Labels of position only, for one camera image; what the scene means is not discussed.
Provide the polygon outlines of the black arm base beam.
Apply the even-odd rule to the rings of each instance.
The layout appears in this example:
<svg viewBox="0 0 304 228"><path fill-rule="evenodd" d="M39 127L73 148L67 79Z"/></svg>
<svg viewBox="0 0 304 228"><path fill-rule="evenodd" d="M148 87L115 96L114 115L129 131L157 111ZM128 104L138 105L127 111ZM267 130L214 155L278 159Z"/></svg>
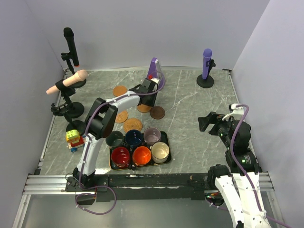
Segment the black arm base beam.
<svg viewBox="0 0 304 228"><path fill-rule="evenodd" d="M181 174L103 174L95 175L85 186L68 177L65 192L95 193L97 202L117 200L204 200L218 192L215 184L208 182L207 173Z"/></svg>

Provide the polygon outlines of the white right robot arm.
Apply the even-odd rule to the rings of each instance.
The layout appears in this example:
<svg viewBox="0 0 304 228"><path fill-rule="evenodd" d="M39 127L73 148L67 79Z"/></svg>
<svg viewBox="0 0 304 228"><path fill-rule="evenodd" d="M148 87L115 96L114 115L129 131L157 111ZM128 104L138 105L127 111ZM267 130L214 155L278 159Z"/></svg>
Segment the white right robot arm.
<svg viewBox="0 0 304 228"><path fill-rule="evenodd" d="M209 187L217 189L221 198L209 195L206 200L212 206L225 203L235 228L269 228L260 191L260 167L249 148L251 126L231 114L216 112L199 117L198 122L201 132L212 125L209 134L219 136L227 149L227 165L210 167L207 177Z"/></svg>

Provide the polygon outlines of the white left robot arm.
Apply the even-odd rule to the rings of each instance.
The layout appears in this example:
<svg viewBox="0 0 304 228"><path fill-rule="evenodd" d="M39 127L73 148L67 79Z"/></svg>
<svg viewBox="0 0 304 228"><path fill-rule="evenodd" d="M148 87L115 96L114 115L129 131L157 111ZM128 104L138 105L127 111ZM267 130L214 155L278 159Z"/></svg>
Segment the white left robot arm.
<svg viewBox="0 0 304 228"><path fill-rule="evenodd" d="M131 88L123 95L107 100L95 100L85 120L86 137L83 153L73 171L73 177L81 190L88 191L94 185L96 160L104 139L114 128L117 114L139 105L153 105L160 90L162 86L159 86L156 78L146 78L142 84Z"/></svg>

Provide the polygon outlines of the woven rattan coaster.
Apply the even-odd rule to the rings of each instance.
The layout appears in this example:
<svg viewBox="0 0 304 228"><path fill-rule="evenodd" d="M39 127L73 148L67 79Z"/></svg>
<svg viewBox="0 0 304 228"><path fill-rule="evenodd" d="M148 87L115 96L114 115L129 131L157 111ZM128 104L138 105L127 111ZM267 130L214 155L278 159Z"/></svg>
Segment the woven rattan coaster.
<svg viewBox="0 0 304 228"><path fill-rule="evenodd" d="M120 124L125 122L128 119L128 112L127 111L122 111L120 113L117 114L115 122Z"/></svg>
<svg viewBox="0 0 304 228"><path fill-rule="evenodd" d="M130 130L141 131L143 128L142 122L137 118L130 118L124 122L123 130L127 133Z"/></svg>

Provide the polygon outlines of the dark green cup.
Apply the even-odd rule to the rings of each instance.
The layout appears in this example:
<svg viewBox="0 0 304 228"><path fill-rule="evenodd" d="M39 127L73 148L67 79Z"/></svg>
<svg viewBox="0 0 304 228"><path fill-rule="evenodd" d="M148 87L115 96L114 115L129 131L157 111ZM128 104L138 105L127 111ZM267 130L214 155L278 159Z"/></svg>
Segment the dark green cup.
<svg viewBox="0 0 304 228"><path fill-rule="evenodd" d="M105 142L110 149L120 147L124 143L124 135L120 131L112 131L110 135L105 139Z"/></svg>

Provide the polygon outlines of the woven rattan coaster front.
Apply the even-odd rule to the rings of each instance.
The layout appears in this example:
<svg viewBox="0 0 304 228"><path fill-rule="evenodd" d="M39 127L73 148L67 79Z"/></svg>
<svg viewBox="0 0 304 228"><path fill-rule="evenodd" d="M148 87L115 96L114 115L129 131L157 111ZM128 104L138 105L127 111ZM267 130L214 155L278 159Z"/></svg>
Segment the woven rattan coaster front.
<svg viewBox="0 0 304 228"><path fill-rule="evenodd" d="M130 118L124 122L123 130L127 133L130 130L141 131L143 128L142 122L137 118Z"/></svg>

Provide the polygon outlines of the dark walnut coaster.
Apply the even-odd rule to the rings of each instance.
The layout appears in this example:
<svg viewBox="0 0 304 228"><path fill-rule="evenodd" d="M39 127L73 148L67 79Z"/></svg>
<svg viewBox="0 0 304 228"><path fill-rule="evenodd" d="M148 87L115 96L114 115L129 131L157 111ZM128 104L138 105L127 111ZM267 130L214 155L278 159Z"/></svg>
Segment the dark walnut coaster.
<svg viewBox="0 0 304 228"><path fill-rule="evenodd" d="M153 119L162 119L165 116L165 110L161 106L155 106L150 111L150 116Z"/></svg>

